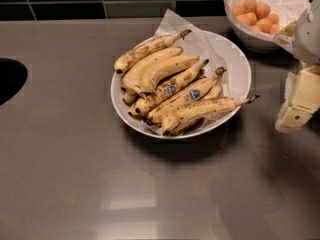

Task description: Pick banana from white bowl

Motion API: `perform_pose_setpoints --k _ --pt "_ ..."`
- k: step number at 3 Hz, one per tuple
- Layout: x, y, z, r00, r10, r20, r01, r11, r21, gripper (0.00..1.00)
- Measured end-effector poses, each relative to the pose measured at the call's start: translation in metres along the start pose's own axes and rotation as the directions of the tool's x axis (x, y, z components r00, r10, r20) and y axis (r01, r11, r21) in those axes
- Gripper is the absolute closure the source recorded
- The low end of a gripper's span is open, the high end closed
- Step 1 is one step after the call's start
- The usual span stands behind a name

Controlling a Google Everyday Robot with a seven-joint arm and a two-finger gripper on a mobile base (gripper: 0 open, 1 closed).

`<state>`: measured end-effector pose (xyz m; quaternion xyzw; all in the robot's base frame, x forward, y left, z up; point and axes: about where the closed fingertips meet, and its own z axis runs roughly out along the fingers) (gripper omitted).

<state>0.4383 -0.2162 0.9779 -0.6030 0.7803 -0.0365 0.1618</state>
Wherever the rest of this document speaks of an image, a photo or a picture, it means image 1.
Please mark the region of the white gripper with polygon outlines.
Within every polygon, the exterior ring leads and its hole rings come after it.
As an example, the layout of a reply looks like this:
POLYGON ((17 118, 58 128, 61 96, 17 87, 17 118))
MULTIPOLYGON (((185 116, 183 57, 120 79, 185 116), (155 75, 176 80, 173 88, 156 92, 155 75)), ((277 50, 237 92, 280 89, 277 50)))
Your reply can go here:
POLYGON ((300 130, 320 108, 320 66, 308 65, 298 74, 289 73, 285 84, 285 104, 281 106, 275 129, 282 133, 300 130))

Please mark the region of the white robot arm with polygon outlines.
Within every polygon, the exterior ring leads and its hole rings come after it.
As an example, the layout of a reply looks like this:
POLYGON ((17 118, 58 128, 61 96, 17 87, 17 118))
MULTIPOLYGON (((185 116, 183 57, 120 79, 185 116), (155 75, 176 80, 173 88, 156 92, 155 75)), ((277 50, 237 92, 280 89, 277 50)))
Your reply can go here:
POLYGON ((285 101, 275 123, 276 130, 290 133, 301 129, 320 108, 320 0, 311 0, 299 19, 273 40, 302 66, 286 78, 285 101))

